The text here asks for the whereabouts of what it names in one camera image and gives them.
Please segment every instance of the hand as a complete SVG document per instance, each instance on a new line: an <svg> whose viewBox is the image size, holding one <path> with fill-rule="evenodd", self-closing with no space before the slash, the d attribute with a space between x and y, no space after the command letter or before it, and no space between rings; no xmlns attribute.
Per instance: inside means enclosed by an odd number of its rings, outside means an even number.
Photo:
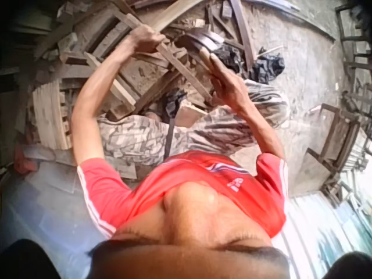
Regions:
<svg viewBox="0 0 372 279"><path fill-rule="evenodd" d="M165 35L156 33L147 25L137 27L128 36L136 52L154 52L165 38Z"/></svg>
<svg viewBox="0 0 372 279"><path fill-rule="evenodd" d="M243 113L248 106L253 105L243 79L226 68L215 54L212 53L209 59L213 66L211 82L217 96L236 113Z"/></svg>

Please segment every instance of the leg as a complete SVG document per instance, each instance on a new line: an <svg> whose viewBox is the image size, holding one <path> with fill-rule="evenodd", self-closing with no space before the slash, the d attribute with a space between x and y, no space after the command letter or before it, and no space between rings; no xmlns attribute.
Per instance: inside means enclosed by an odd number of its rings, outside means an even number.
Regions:
<svg viewBox="0 0 372 279"><path fill-rule="evenodd" d="M106 156L147 166L156 166L163 162L168 124L133 115L119 122L100 117L98 125ZM181 130L182 128L175 127L172 148L184 142L180 138L184 134Z"/></svg>
<svg viewBox="0 0 372 279"><path fill-rule="evenodd" d="M288 98L275 87L245 81L248 94L260 113L273 128L289 116ZM220 106L198 120L187 132L187 149L230 156L256 143L247 123L228 106Z"/></svg>

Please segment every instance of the man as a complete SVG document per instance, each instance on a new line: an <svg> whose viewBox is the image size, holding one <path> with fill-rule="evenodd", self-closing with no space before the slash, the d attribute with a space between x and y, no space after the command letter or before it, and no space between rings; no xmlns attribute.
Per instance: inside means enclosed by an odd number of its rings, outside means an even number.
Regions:
<svg viewBox="0 0 372 279"><path fill-rule="evenodd" d="M162 164L166 124L142 116L98 124L96 113L125 61L163 39L148 26L132 31L89 78L74 108L84 198L94 223L111 238L92 251L90 278L288 278L287 260L271 244L285 222L287 194L284 151L271 127L287 115L280 94L251 83L253 103L243 80L211 55L212 83L230 108L219 107L189 130L176 129L173 156ZM100 129L109 132L102 139ZM255 177L221 155L253 138L262 151ZM160 166L131 191L105 155Z"/></svg>

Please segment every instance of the red shirt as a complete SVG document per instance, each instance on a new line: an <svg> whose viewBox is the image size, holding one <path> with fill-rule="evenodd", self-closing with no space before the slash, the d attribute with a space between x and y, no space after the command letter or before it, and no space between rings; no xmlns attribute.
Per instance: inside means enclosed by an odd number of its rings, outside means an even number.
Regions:
<svg viewBox="0 0 372 279"><path fill-rule="evenodd" d="M135 191L104 159L86 160L77 170L89 213L107 237L157 203L167 191L190 181L207 182L274 237L285 223L287 164L264 153L258 156L256 167L257 176L252 176L228 157L189 151L168 158Z"/></svg>

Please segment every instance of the camouflage pants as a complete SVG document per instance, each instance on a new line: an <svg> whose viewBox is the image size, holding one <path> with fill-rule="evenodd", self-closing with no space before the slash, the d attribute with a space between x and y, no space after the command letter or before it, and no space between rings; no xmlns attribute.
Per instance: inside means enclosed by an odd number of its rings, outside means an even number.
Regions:
<svg viewBox="0 0 372 279"><path fill-rule="evenodd" d="M249 97L273 128L286 121L289 116L287 96L269 85L251 80L246 80L245 84ZM116 123L100 117L98 123L106 155L149 166L162 162L168 124L139 115ZM170 156L188 150L230 156L255 143L247 123L228 106L219 106L190 128L174 128Z"/></svg>

